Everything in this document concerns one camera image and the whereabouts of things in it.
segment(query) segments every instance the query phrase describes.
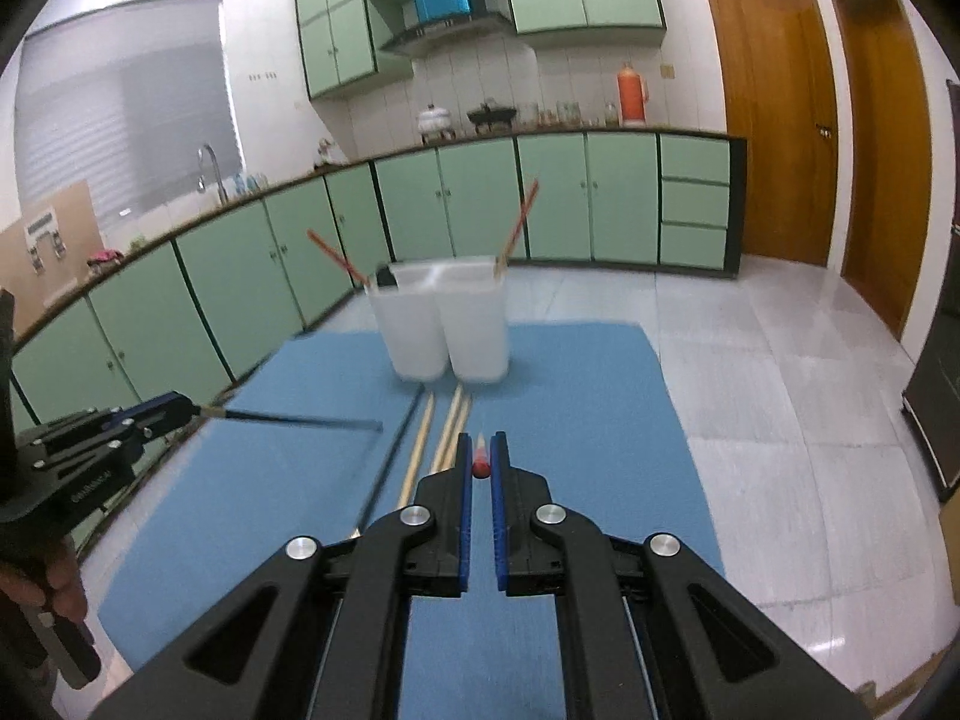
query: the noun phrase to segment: translucent plastic container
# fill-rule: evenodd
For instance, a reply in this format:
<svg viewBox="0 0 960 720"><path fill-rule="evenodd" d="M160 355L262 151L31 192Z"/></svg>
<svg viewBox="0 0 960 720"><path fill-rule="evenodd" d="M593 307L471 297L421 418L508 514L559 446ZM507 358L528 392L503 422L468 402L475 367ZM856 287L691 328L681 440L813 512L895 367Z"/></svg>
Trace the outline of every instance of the translucent plastic container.
<svg viewBox="0 0 960 720"><path fill-rule="evenodd" d="M397 376L418 382L443 376L449 353L435 295L424 279L398 278L396 287L371 285L366 292Z"/></svg>
<svg viewBox="0 0 960 720"><path fill-rule="evenodd" d="M491 383L507 374L507 296L493 277L493 257L464 257L436 264L431 287L453 372L465 382Z"/></svg>

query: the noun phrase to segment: bottle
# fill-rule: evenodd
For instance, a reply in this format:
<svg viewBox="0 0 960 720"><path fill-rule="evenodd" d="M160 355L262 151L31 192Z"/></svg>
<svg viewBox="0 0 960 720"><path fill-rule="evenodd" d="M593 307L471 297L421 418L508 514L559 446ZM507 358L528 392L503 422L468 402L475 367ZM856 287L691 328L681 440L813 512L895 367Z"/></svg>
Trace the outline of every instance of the bottle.
<svg viewBox="0 0 960 720"><path fill-rule="evenodd" d="M645 124L646 111L643 103L649 98L647 85L643 76L634 70L630 62L625 62L623 69L616 74L616 86L620 93L620 117L624 127Z"/></svg>

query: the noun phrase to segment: red-tipped chopstick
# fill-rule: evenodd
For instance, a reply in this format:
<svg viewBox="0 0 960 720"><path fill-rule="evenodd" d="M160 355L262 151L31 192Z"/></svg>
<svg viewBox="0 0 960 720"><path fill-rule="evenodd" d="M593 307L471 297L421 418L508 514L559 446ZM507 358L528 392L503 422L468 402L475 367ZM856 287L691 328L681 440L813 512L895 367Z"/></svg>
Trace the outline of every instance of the red-tipped chopstick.
<svg viewBox="0 0 960 720"><path fill-rule="evenodd" d="M306 237L315 242L315 244L318 245L321 250L323 250L323 253L326 256L338 264L342 269L344 269L344 271L347 271L347 273L353 276L353 278L363 284L364 287L368 287L370 285L370 279L368 279L367 276L364 276L360 271L357 271L354 266L349 264L349 261L344 259L344 257L341 257L339 252L330 247L330 245L328 245L323 238L317 235L317 233L315 233L313 230L307 230Z"/></svg>
<svg viewBox="0 0 960 720"><path fill-rule="evenodd" d="M523 229L523 223L527 220L527 215L530 214L530 209L534 207L534 200L536 200L536 193L539 191L539 178L535 178L534 182L530 185L530 189L527 190L527 196L523 199L523 205L520 206L520 217L517 219L517 225L514 227L514 231L510 234L510 238L507 239L507 245L503 247L503 250L500 252L500 256L496 258L496 265L493 267L493 276L496 277L503 272L503 269L507 266L507 260L510 259L510 255L514 253L514 247L517 245L517 238L520 237L520 230Z"/></svg>

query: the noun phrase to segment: window blind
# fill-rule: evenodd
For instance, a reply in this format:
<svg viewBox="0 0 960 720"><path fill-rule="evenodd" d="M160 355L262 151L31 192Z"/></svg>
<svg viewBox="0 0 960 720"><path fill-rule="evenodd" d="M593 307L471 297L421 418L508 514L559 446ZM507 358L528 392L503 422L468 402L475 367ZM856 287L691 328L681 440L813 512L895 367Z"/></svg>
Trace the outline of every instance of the window blind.
<svg viewBox="0 0 960 720"><path fill-rule="evenodd" d="M106 231L196 191L203 143L224 176L241 169L220 2L130 2L25 39L13 129L21 204L85 180ZM203 172L212 182L209 160Z"/></svg>

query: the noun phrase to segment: blue foam mat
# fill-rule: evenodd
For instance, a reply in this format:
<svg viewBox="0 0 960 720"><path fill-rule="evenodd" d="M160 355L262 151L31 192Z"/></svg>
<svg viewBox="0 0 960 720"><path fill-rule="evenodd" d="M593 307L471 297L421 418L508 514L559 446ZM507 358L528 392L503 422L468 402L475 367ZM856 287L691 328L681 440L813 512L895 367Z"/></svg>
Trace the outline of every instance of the blue foam mat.
<svg viewBox="0 0 960 720"><path fill-rule="evenodd" d="M431 386L437 411L424 466L446 414L452 376ZM287 538L339 541L357 512L415 386L392 375L378 334L286 343L232 405L385 422L382 436L221 423L211 426L117 571L100 618L137 669ZM544 474L554 500L613 536L669 531L722 571L707 501L659 361L637 327L511 328L511 369L474 386L467 429L507 433L515 466ZM377 506L394 507L416 425ZM550 599L496 592L490 486L474 482L469 593L415 599L400 716L563 718Z"/></svg>

